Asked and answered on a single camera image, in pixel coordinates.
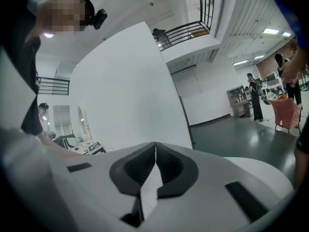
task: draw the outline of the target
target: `black metal railing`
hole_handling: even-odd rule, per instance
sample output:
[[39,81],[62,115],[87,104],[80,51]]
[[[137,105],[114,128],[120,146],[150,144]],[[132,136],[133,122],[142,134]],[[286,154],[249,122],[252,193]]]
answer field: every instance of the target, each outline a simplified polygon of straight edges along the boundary
[[38,77],[39,94],[69,95],[70,81],[65,79]]
[[211,29],[212,17],[213,17],[213,5],[214,0],[199,0],[200,7],[200,21],[204,22],[205,25]]
[[154,36],[160,51],[181,42],[209,34],[211,29],[214,0],[200,0],[200,20],[191,22]]

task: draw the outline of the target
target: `monitor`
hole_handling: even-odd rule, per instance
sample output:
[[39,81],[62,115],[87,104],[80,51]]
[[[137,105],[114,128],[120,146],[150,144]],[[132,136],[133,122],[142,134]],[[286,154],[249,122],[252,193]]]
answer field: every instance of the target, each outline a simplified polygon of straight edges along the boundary
[[266,76],[266,80],[269,82],[269,81],[272,81],[272,80],[275,80],[276,79],[276,76],[274,73],[272,74],[269,74]]

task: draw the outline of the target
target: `black outfit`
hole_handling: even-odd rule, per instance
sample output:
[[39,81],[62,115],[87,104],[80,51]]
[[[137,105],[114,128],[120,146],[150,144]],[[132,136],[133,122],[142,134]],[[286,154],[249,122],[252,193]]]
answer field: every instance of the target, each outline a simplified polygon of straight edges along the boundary
[[303,151],[309,155],[309,117],[306,120],[306,123],[301,131],[301,134],[296,142],[297,149]]
[[255,81],[250,81],[250,87],[252,87],[251,99],[254,113],[254,120],[263,120],[262,109],[260,105],[260,96],[257,93],[257,85]]
[[287,84],[285,86],[286,91],[288,92],[288,97],[296,100],[296,104],[301,104],[301,94],[300,94],[300,86],[299,81],[295,83],[295,87],[291,87],[291,85]]
[[41,41],[38,37],[25,43],[26,37],[36,22],[36,4],[29,3],[27,7],[20,9],[18,14],[13,28],[8,37],[5,38],[3,45],[18,73],[36,94],[24,118],[21,129],[25,133],[38,135],[42,132],[43,128],[39,119],[37,103],[39,87],[37,86],[38,78],[35,55],[41,46]]
[[165,33],[166,30],[159,29],[153,32],[153,37],[157,40],[158,43],[162,44],[162,48],[166,49],[167,47],[171,47],[172,44],[169,41],[169,37]]
[[[282,63],[278,63],[278,74],[279,77],[281,78],[283,71],[280,71],[279,68],[282,67]],[[290,84],[285,85],[286,92],[288,93],[288,97],[292,98],[293,100],[296,100],[296,104],[301,104],[301,94],[300,94],[300,86],[299,86],[299,81],[295,83],[295,87],[291,87]]]

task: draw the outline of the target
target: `ceiling light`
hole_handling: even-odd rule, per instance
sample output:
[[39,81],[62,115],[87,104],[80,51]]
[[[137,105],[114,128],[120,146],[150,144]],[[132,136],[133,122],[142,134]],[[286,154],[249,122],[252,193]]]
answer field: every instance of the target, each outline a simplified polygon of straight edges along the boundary
[[47,38],[52,38],[54,35],[52,33],[45,33],[44,34]]
[[243,63],[245,63],[245,62],[248,62],[248,61],[245,60],[245,61],[242,61],[242,62],[235,63],[235,64],[233,64],[233,65],[239,65],[239,64],[243,64]]
[[290,37],[290,36],[291,36],[291,33],[284,32],[282,35],[283,35],[283,36],[286,36],[286,37]]
[[263,33],[277,34],[279,30],[275,29],[265,29]]
[[258,58],[262,58],[262,57],[265,57],[265,55],[263,55],[263,56],[257,56],[257,57],[255,57],[254,59],[258,59]]

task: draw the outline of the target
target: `white curved panel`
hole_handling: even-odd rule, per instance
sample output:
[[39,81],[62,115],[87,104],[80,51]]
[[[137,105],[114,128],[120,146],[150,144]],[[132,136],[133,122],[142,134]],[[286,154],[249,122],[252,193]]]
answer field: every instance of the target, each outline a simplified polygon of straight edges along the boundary
[[94,142],[118,150],[159,141],[192,148],[176,88],[145,23],[112,36],[74,69],[70,115],[85,111]]

